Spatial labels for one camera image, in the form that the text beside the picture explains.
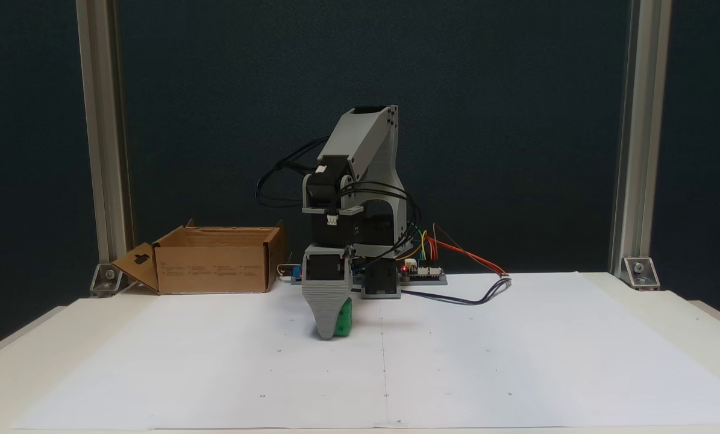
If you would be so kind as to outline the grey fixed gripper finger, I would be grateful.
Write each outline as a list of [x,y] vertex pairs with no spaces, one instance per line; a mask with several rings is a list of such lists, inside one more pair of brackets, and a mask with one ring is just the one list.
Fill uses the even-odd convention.
[[348,337],[352,328],[352,288],[302,288],[321,339]]

